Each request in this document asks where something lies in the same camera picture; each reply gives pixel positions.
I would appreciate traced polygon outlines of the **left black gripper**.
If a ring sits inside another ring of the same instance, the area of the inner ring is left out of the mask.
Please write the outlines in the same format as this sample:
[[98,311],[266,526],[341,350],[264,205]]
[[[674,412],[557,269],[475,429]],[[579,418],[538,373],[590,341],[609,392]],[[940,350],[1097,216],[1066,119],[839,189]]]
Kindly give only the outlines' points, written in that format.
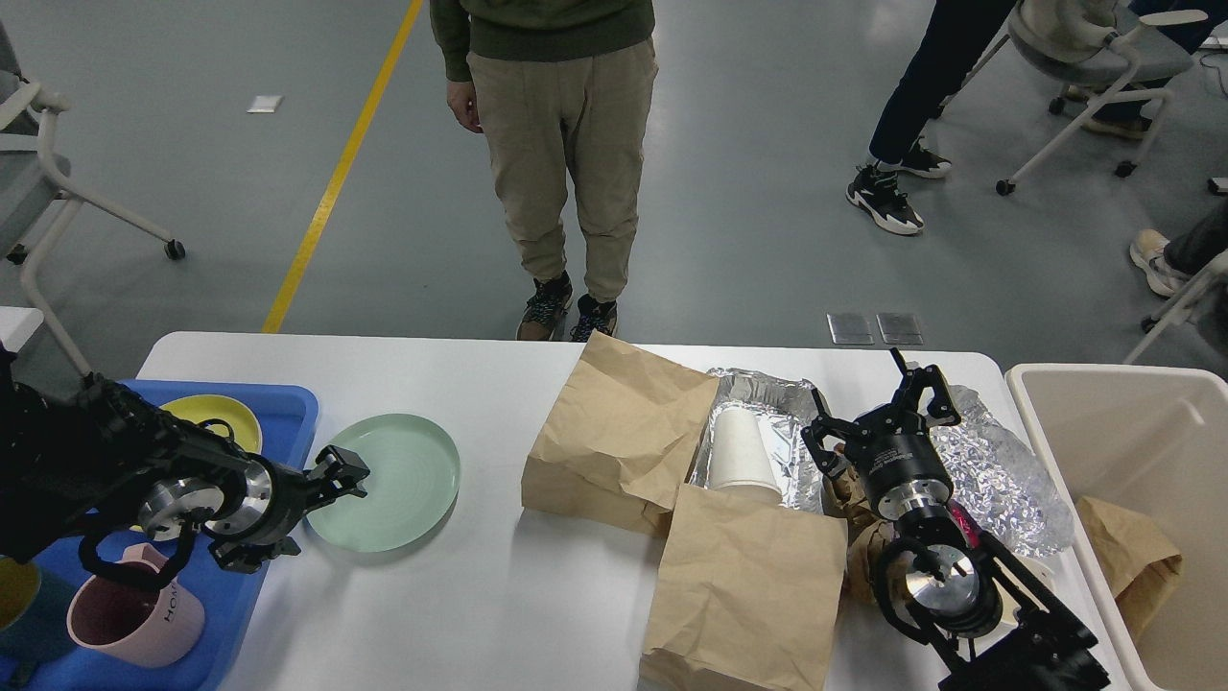
[[305,509],[321,509],[343,497],[367,497],[363,482],[368,475],[371,468],[357,452],[340,446],[323,447],[305,476],[265,459],[251,459],[238,493],[223,500],[206,520],[206,534],[212,538],[209,552],[220,569],[241,574],[255,574],[266,561],[281,556],[298,556],[301,547],[289,533],[302,520]]

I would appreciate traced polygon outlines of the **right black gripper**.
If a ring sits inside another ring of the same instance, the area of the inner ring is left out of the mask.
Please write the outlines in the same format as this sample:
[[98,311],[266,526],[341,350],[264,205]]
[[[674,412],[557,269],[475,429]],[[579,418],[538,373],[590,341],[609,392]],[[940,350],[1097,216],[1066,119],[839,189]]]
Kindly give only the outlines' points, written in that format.
[[957,427],[962,415],[938,366],[912,367],[890,349],[903,382],[887,407],[852,421],[833,417],[810,390],[815,419],[801,430],[817,471],[829,480],[860,475],[871,509],[885,520],[952,520],[953,481],[930,437],[931,427]]

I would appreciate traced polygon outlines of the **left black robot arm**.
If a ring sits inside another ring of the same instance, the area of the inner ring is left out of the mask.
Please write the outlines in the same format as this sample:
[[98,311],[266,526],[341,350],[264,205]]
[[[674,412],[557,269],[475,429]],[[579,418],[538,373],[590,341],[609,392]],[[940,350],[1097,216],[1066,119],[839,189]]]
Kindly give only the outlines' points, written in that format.
[[368,466],[325,446],[302,471],[243,449],[231,423],[188,421],[118,380],[88,373],[70,399],[14,380],[2,351],[2,555],[27,563],[79,538],[92,576],[157,593],[210,538],[219,568],[253,574],[295,556],[308,512],[363,497]]

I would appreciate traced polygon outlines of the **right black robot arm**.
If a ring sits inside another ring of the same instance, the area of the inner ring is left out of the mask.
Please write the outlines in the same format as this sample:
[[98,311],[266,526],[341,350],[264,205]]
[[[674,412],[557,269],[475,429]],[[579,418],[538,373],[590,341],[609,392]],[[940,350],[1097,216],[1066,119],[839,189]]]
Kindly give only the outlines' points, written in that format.
[[1097,635],[957,502],[931,437],[963,420],[939,367],[909,366],[898,349],[892,358],[903,380],[888,403],[845,420],[815,393],[801,430],[817,469],[855,477],[890,530],[867,576],[882,616],[935,648],[942,690],[1106,689]]

